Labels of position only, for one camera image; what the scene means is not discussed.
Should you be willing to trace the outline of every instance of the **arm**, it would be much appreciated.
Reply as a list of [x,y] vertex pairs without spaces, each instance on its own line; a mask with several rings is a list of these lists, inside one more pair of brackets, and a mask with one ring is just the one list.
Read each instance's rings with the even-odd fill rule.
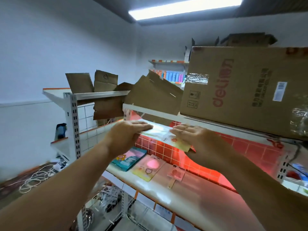
[[279,184],[213,131],[179,125],[171,132],[194,146],[190,159],[229,180],[267,231],[307,229],[305,196]]
[[1,230],[68,230],[109,163],[151,128],[141,121],[117,123],[80,159],[2,209]]

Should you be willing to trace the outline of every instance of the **blue package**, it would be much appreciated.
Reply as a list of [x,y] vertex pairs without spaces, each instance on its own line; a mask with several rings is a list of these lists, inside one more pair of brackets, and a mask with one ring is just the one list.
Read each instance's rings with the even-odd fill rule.
[[120,167],[122,171],[128,171],[135,163],[137,163],[147,153],[147,150],[143,150],[138,147],[132,147],[128,152],[123,155],[119,155],[111,163]]
[[174,73],[172,74],[172,82],[175,82],[175,77],[176,77],[176,73],[174,72]]
[[175,76],[175,81],[178,82],[179,81],[179,73],[176,73],[176,76]]

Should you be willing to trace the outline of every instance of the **barcode label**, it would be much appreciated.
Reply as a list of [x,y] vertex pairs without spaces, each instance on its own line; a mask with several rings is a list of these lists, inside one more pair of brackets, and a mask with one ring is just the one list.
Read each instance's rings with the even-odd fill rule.
[[283,95],[285,93],[287,82],[278,82],[274,93],[273,101],[282,101]]

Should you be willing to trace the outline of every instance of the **deli logo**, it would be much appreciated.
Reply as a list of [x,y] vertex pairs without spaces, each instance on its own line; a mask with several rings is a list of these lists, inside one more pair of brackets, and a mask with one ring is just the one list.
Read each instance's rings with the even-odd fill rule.
[[226,87],[229,85],[229,78],[232,71],[234,59],[225,59],[222,62],[219,79],[216,80],[215,97],[213,97],[213,105],[215,107],[221,107],[224,104],[223,98],[226,96]]

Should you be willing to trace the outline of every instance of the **metal shelving unit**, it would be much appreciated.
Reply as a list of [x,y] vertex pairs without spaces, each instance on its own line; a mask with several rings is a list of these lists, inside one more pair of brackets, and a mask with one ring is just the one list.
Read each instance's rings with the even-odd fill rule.
[[[83,153],[85,153],[90,148],[92,148],[95,144],[97,144],[99,140],[104,137],[105,133],[109,131],[109,129],[114,125],[114,123],[108,124],[106,126],[102,126],[102,127],[90,130],[90,131],[80,133],[79,119],[78,119],[78,100],[120,96],[120,95],[126,95],[128,93],[129,91],[72,94],[71,90],[67,88],[66,89],[44,89],[43,94],[46,95],[51,101],[59,105],[65,111],[65,116],[66,116],[67,139],[61,140],[61,143],[59,141],[56,144],[56,146],[54,146],[55,149],[59,151],[62,155],[64,155],[65,158],[68,160],[68,162],[71,163],[72,161],[79,159],[83,155]],[[205,127],[205,128],[208,128],[216,132],[220,132],[223,134],[235,136],[235,137],[250,140],[250,141],[254,141],[257,143],[272,145],[272,143],[269,142],[268,139],[278,141],[277,136],[268,136],[261,132],[254,132],[254,131],[247,130],[247,129],[235,128],[235,127],[222,125],[222,124],[218,124],[218,123],[214,123],[214,122],[210,122],[210,121],[206,121],[202,119],[183,116],[180,114],[171,115],[168,113],[146,109],[146,108],[142,108],[142,107],[138,107],[134,105],[123,104],[123,111],[124,111],[124,120],[130,120],[132,111],[138,111],[141,113],[147,113],[147,114],[163,117],[163,118],[174,120],[174,121],[181,122],[181,123],[198,125],[198,126]],[[277,165],[276,179],[279,182],[282,182],[283,177],[285,176],[286,171],[287,171],[287,163],[291,159],[294,158],[295,152],[298,149],[298,144],[300,143],[300,141],[295,141],[292,139],[279,139],[279,141],[283,143],[284,145],[285,155],[283,156],[282,160]],[[104,174],[105,175],[108,174],[108,177],[109,177],[108,179],[111,182],[113,182],[119,188],[124,189],[124,185],[126,185],[124,182],[117,179],[113,174],[107,171],[105,171]],[[121,216],[122,218],[129,219],[130,222],[133,222],[138,228],[144,228],[145,223],[138,222],[138,219],[136,218],[135,215],[132,215],[132,214],[129,215],[128,213],[129,194],[127,193],[128,193],[128,190],[123,191],[123,194],[122,194]],[[144,217],[146,216],[146,214],[152,213],[152,212],[154,212],[154,216],[157,215],[157,213],[154,211],[155,207],[151,209],[144,210],[145,211]],[[88,230],[85,212],[86,212],[85,206],[83,206],[77,216],[79,231]],[[170,230],[175,230],[174,225],[171,224]]]

